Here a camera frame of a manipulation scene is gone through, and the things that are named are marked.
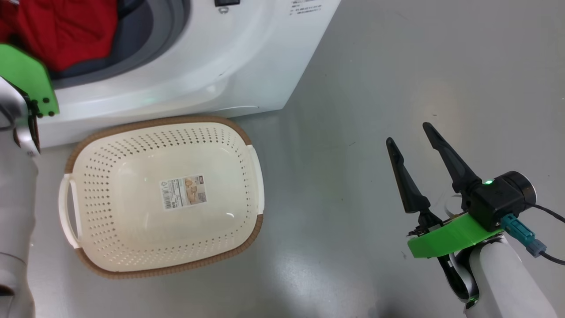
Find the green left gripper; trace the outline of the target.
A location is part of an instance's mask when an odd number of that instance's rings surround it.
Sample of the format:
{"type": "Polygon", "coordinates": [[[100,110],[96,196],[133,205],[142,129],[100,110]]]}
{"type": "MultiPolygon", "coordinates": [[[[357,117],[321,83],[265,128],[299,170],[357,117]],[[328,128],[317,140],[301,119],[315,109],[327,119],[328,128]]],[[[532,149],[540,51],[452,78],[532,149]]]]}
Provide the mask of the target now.
{"type": "Polygon", "coordinates": [[[0,45],[0,75],[37,101],[42,116],[59,114],[59,103],[46,67],[22,50],[8,44],[0,45]]]}

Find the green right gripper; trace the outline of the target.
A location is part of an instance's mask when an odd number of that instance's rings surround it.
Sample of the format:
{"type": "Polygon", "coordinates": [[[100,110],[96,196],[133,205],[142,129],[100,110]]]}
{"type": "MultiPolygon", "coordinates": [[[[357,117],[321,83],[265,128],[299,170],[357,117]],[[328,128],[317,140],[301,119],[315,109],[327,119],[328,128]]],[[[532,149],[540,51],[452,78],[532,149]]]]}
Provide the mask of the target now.
{"type": "MultiPolygon", "coordinates": [[[[482,179],[431,123],[424,122],[422,128],[432,148],[440,154],[452,179],[455,193],[468,194],[482,184],[482,179]]],[[[404,157],[393,138],[388,137],[386,145],[404,212],[412,214],[427,211],[425,216],[432,217],[432,221],[440,221],[430,226],[418,225],[408,232],[407,244],[414,258],[442,257],[475,246],[503,232],[500,228],[494,231],[484,229],[469,213],[445,220],[434,215],[429,211],[431,205],[428,198],[421,194],[404,166],[404,157]]]]}

